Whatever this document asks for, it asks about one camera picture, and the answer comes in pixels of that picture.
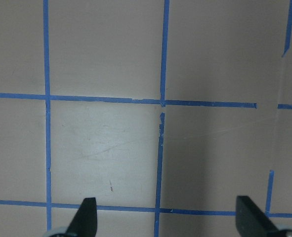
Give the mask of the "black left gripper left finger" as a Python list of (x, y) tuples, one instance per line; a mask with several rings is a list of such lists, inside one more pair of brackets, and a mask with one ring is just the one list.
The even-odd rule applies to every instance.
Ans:
[(71, 223), (66, 229), (65, 237), (94, 237), (97, 233), (96, 198), (85, 198)]

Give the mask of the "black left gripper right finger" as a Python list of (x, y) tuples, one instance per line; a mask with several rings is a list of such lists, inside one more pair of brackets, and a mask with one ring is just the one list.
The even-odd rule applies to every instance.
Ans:
[(292, 229), (274, 225), (249, 196), (236, 197), (236, 229), (242, 237), (292, 237)]

